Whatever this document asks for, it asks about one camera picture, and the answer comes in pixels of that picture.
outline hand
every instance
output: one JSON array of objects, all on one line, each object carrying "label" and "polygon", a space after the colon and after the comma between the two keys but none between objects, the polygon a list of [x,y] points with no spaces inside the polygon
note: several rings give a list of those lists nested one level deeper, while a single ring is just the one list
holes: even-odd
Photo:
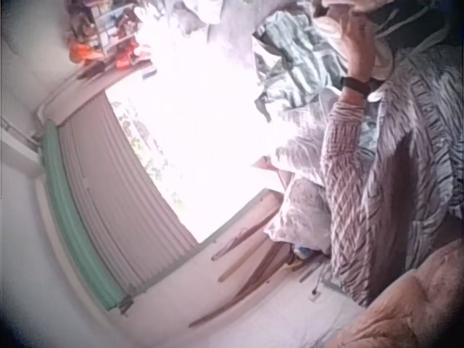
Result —
[{"label": "hand", "polygon": [[348,61],[348,76],[368,82],[376,60],[372,23],[350,12],[341,19],[341,50]]}]

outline wooden plank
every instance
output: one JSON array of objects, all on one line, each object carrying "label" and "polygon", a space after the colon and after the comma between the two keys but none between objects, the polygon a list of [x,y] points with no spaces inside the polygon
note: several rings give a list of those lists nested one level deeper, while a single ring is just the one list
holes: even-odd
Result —
[{"label": "wooden plank", "polygon": [[259,239],[245,251],[245,253],[240,256],[240,258],[235,261],[218,279],[218,283],[224,282],[227,278],[232,276],[263,244],[265,241],[268,241],[269,236],[263,233]]},{"label": "wooden plank", "polygon": [[253,225],[251,228],[248,228],[241,232],[238,236],[234,237],[231,239],[223,248],[219,250],[216,254],[214,254],[211,257],[212,261],[219,260],[222,256],[226,255],[229,253],[231,250],[235,249],[238,245],[246,241],[249,237],[253,236],[256,232],[258,232],[261,228],[266,226],[269,221],[272,220],[274,216],[278,213],[280,210],[281,206],[279,205],[277,208],[275,208],[267,217],[265,217],[263,220],[261,220],[259,223],[256,225]]},{"label": "wooden plank", "polygon": [[285,247],[289,246],[290,244],[284,243],[282,241],[278,241],[274,243],[266,253],[266,255],[263,257],[261,262],[259,263],[258,267],[254,270],[254,272],[250,275],[246,283],[241,287],[239,292],[237,293],[236,297],[240,296],[244,292],[247,291],[247,289],[251,286],[253,286],[254,283],[258,282],[263,273],[266,271],[266,269],[271,265],[271,263],[274,261],[276,258],[277,254],[280,252],[280,250]]},{"label": "wooden plank", "polygon": [[234,297],[232,300],[228,301],[226,304],[224,304],[223,306],[217,308],[216,310],[213,310],[211,313],[205,315],[204,317],[201,317],[200,319],[195,320],[188,327],[189,328],[195,328],[195,327],[200,326],[202,324],[208,323],[212,319],[214,319],[217,316],[223,314],[225,311],[231,309],[232,307],[237,305],[239,302],[241,302],[242,300],[247,298],[250,294],[252,294],[261,285],[263,285],[264,282],[266,282],[267,279],[269,279],[272,275],[274,275],[290,259],[291,259],[290,253],[285,254],[279,260],[277,260],[277,262],[275,262],[274,265],[271,265],[267,269],[267,277],[262,277],[259,282],[254,283],[252,286],[250,286],[246,291],[241,293],[239,296]]}]

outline green curtain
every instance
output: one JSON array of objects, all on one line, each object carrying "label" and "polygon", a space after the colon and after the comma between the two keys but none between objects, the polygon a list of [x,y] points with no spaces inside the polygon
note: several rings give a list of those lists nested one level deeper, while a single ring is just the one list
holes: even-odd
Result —
[{"label": "green curtain", "polygon": [[124,291],[99,258],[76,209],[65,173],[57,126],[48,120],[43,137],[43,161],[51,205],[67,250],[75,265],[105,310],[117,307]]}]

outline striped cloth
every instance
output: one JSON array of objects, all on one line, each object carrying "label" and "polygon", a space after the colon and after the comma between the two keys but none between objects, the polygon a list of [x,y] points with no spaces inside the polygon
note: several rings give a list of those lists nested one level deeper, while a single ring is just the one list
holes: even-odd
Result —
[{"label": "striped cloth", "polygon": [[[332,270],[362,306],[422,263],[448,212],[463,216],[462,47],[437,46],[414,56],[401,51],[395,65],[382,88],[373,160],[360,156],[362,107],[337,102],[323,142]],[[408,135],[412,222],[401,233],[394,228],[392,178],[399,169],[394,154]]]}]

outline watch strap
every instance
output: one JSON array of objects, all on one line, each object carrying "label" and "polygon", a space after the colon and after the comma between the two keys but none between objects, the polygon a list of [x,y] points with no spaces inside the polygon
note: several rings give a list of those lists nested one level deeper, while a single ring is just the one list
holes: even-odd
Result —
[{"label": "watch strap", "polygon": [[369,83],[364,83],[362,81],[359,81],[356,78],[351,78],[351,77],[343,77],[341,78],[341,85],[348,87],[356,92],[361,93],[365,98],[369,95],[370,93],[370,86]]}]

